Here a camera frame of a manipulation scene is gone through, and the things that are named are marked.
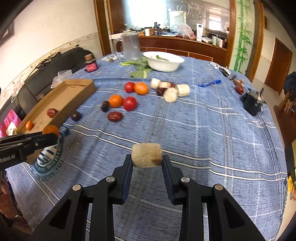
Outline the person left hand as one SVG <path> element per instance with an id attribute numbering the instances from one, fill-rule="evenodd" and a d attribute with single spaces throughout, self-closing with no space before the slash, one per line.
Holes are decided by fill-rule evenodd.
<path id="1" fill-rule="evenodd" d="M 16 208 L 9 185 L 4 179 L 1 179 L 1 214 L 22 225 L 27 225 L 26 220 Z"/>

